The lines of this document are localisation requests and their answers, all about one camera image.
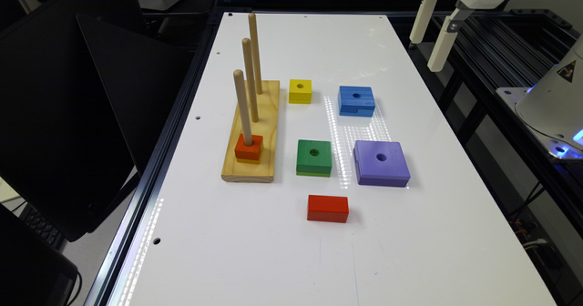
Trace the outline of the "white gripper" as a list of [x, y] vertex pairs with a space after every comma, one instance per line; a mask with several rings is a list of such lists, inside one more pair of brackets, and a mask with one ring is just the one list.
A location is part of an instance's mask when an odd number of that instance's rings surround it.
[[[427, 62], [431, 72], [440, 72], [450, 54], [458, 32], [464, 21], [473, 14], [473, 9], [493, 9], [501, 5], [505, 0], [459, 0], [455, 10], [448, 15], [443, 22], [438, 38], [436, 39], [432, 54]], [[412, 44], [423, 41], [429, 21], [435, 10], [437, 0], [422, 0], [414, 25], [409, 35]]]

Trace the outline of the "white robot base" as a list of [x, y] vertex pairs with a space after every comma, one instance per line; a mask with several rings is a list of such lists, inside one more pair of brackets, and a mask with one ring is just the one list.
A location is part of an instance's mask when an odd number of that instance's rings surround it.
[[582, 40], [532, 87], [496, 90], [556, 160], [582, 159]]

